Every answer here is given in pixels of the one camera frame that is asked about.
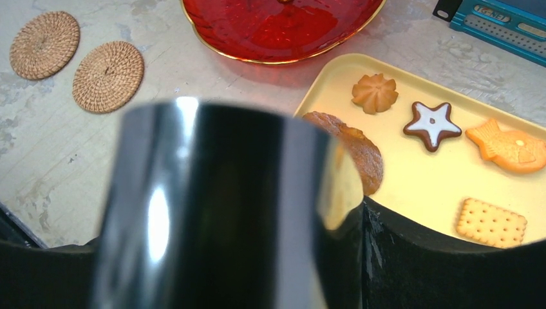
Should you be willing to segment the red three-tier cake stand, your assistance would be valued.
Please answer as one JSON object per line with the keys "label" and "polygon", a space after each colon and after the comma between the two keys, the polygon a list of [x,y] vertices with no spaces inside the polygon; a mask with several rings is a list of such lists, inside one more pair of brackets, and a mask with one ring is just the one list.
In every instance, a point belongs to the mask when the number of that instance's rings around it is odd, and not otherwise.
{"label": "red three-tier cake stand", "polygon": [[181,7],[197,38],[230,59],[288,64],[360,32],[384,1],[192,1]]}

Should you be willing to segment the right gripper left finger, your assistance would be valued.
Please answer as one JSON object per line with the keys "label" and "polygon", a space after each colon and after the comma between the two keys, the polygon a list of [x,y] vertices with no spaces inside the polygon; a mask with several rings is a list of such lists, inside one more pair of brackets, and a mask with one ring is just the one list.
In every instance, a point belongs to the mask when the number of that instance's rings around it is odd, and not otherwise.
{"label": "right gripper left finger", "polygon": [[98,239],[31,248],[1,241],[1,308],[87,308]]}

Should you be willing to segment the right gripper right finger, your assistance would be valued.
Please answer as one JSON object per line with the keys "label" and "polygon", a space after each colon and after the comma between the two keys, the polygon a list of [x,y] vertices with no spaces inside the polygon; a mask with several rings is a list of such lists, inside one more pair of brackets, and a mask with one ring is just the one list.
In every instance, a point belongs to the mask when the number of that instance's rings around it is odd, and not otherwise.
{"label": "right gripper right finger", "polygon": [[544,308],[545,242],[456,239],[365,198],[326,232],[330,308]]}

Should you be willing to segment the metal white-tipped tongs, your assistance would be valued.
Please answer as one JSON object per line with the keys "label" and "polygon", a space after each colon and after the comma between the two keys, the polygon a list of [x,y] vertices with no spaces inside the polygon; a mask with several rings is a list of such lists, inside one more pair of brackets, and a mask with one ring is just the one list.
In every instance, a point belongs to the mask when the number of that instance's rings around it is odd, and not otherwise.
{"label": "metal white-tipped tongs", "polygon": [[91,308],[361,308],[362,184],[318,127],[194,97],[128,110]]}

